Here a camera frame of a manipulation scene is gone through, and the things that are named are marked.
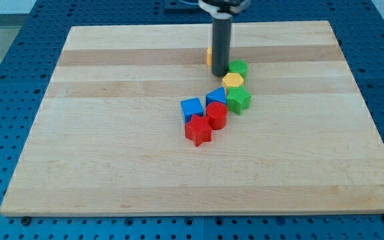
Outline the white tool mount ring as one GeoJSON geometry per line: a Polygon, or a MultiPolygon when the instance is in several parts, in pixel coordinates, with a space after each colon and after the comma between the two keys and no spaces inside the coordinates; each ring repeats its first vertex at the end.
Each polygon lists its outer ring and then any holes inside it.
{"type": "Polygon", "coordinates": [[[246,10],[251,0],[198,0],[198,6],[216,19],[230,19],[246,10]]]}

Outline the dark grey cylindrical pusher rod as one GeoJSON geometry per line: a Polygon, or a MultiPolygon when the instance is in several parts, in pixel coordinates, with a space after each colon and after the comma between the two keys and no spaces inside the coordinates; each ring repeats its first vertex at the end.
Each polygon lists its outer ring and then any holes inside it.
{"type": "Polygon", "coordinates": [[[217,19],[212,22],[212,74],[224,76],[229,69],[232,18],[217,19]]]}

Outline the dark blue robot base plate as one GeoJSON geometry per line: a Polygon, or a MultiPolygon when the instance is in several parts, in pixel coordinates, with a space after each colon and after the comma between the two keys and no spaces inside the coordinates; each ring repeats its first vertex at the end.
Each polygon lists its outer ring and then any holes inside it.
{"type": "Polygon", "coordinates": [[[162,0],[165,13],[199,10],[198,0],[162,0]]]}

